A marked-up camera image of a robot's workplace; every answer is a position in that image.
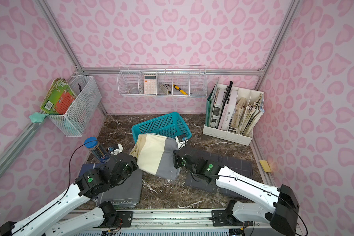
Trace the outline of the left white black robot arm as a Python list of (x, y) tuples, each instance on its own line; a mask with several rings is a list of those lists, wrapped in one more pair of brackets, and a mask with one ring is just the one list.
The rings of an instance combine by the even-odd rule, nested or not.
[(137, 159), (120, 152), (96, 168), (79, 176), (67, 190), (36, 213), (18, 222), (8, 221), (0, 227), (2, 236), (67, 236), (94, 227), (115, 228), (122, 225), (109, 201), (81, 216), (60, 220), (78, 206), (97, 195), (122, 185), (138, 169)]

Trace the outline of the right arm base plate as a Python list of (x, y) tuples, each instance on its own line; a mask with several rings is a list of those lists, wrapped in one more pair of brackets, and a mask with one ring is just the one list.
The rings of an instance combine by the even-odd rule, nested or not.
[(211, 211), (211, 221), (214, 227), (224, 227), (224, 226), (236, 226), (236, 227), (249, 227), (253, 226), (252, 221), (239, 221), (232, 215), (226, 212), (226, 210), (212, 210)]

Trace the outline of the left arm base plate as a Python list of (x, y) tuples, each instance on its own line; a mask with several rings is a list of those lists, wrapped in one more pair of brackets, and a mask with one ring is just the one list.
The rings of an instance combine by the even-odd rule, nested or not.
[(133, 218), (133, 211), (114, 211), (112, 213), (104, 214), (103, 223), (98, 226), (99, 228), (130, 228)]

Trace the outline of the plain grey pillowcase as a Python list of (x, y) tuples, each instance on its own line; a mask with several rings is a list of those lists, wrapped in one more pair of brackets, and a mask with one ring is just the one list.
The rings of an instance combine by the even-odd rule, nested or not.
[(142, 183), (143, 171), (136, 170), (122, 185), (99, 194), (96, 206), (102, 202), (111, 202), (116, 208), (134, 208), (140, 202)]

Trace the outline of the teal plastic basket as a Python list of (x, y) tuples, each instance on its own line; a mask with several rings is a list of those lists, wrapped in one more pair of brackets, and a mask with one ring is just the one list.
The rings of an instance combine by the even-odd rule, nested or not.
[(132, 127), (132, 136), (134, 142), (137, 143), (140, 134), (159, 134), (162, 136), (176, 138), (180, 135), (185, 135), (187, 139), (192, 137), (192, 133), (182, 118), (177, 112), (172, 112), (139, 124)]

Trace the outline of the beige grey pillowcase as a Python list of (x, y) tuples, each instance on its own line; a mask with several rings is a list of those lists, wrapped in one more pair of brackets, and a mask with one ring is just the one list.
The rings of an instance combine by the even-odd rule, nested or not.
[(139, 169), (151, 175), (175, 181), (180, 169), (174, 166), (175, 139), (157, 134), (140, 134), (130, 155), (137, 159)]

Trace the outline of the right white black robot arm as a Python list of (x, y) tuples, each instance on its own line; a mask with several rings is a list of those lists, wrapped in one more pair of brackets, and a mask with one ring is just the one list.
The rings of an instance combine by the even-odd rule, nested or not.
[(240, 222), (268, 223), (271, 228), (285, 236), (295, 236), (300, 206), (293, 190), (286, 186), (270, 186), (247, 178), (229, 167), (212, 160), (195, 159), (180, 151), (174, 152), (174, 164), (184, 167), (192, 176), (208, 184), (235, 192), (256, 203), (246, 207), (234, 202), (228, 205), (228, 214)]

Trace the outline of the dark grey checked pillowcase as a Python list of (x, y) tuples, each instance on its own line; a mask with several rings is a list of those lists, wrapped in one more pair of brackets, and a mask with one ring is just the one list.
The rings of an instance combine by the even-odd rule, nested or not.
[(186, 159), (187, 170), (193, 173), (193, 175), (188, 175), (185, 185), (209, 193), (216, 193), (215, 177), (204, 177), (204, 175), (218, 174), (222, 157), (188, 146), (183, 147), (179, 154)]

